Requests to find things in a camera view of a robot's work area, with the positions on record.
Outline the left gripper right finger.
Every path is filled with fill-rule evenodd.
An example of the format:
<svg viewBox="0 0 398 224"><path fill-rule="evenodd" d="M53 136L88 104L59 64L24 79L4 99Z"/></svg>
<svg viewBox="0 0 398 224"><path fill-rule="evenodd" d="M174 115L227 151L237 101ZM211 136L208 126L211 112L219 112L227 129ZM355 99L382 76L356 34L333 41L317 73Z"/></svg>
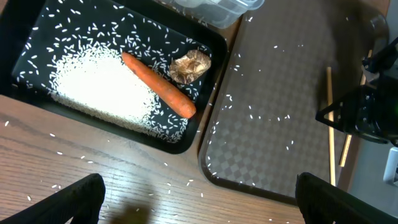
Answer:
<svg viewBox="0 0 398 224"><path fill-rule="evenodd" d="M308 172L297 176L295 198L305 223L397 224L397 218Z"/></svg>

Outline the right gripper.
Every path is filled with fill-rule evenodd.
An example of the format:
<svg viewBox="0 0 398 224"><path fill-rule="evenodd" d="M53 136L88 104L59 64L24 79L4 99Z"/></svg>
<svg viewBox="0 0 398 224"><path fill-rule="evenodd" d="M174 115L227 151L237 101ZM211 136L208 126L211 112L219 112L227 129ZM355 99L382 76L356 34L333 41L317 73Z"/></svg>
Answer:
<svg viewBox="0 0 398 224"><path fill-rule="evenodd" d="M362 61L366 83L317 112L343 133L397 146L397 39Z"/></svg>

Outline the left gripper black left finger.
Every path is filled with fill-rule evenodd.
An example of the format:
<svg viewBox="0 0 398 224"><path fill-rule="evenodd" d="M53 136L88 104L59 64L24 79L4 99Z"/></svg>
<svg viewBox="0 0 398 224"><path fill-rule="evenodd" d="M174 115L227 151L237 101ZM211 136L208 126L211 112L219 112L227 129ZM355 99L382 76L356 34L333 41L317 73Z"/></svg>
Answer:
<svg viewBox="0 0 398 224"><path fill-rule="evenodd" d="M1 224L92 223L97 224L106 187L99 174L90 174L33 206L1 221Z"/></svg>

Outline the orange carrot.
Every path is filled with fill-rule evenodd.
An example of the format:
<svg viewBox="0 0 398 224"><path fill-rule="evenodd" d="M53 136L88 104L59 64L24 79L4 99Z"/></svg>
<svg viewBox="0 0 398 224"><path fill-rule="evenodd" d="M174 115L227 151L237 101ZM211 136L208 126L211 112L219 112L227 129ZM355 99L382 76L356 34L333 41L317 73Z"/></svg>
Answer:
<svg viewBox="0 0 398 224"><path fill-rule="evenodd" d="M125 65L179 116L190 119L197 109L177 87L156 74L140 60L127 52L121 54Z"/></svg>

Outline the brown food scrap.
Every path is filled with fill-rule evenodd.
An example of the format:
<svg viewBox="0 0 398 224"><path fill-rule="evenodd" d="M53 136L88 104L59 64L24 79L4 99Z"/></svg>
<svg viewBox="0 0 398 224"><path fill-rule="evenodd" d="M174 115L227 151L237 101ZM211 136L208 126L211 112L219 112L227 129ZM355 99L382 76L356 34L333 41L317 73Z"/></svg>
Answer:
<svg viewBox="0 0 398 224"><path fill-rule="evenodd" d="M211 58L199 50L189 50L183 57L172 60L170 77L177 83L190 84L211 67Z"/></svg>

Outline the dark brown serving tray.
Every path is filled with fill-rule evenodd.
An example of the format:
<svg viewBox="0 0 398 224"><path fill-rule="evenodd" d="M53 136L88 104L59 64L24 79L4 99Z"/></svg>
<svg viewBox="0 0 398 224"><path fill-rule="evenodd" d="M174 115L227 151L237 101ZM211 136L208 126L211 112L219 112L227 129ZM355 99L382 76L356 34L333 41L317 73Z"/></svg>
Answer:
<svg viewBox="0 0 398 224"><path fill-rule="evenodd" d="M295 203L296 178L330 178L328 127L315 119L361 79L387 44L382 12L364 1L273 0L244 15L200 149L212 183Z"/></svg>

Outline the pile of white rice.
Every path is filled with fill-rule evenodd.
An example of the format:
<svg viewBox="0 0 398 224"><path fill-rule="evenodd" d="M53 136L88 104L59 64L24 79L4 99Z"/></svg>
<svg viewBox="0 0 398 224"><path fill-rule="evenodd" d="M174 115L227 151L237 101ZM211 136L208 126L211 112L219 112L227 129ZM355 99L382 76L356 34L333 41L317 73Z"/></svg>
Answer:
<svg viewBox="0 0 398 224"><path fill-rule="evenodd" d="M158 96L123 62L121 53L85 45L53 61L51 97L103 121L153 134Z"/></svg>

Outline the clear plastic bin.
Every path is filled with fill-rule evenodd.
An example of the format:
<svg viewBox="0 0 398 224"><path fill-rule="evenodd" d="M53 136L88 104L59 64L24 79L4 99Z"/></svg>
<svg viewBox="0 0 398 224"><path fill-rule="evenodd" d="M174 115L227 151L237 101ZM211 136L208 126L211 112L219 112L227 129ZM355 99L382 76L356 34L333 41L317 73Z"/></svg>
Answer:
<svg viewBox="0 0 398 224"><path fill-rule="evenodd" d="M225 29L247 11L259 9L264 0L157 0L177 13L189 15L199 23Z"/></svg>

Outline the black plastic bin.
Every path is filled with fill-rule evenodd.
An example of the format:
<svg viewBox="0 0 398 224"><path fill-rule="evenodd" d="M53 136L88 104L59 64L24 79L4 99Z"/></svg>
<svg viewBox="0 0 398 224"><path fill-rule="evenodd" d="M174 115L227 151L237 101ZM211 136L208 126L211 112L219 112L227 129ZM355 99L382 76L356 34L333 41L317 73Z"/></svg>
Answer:
<svg viewBox="0 0 398 224"><path fill-rule="evenodd" d="M192 144L222 36L153 1L8 1L1 94L171 154Z"/></svg>

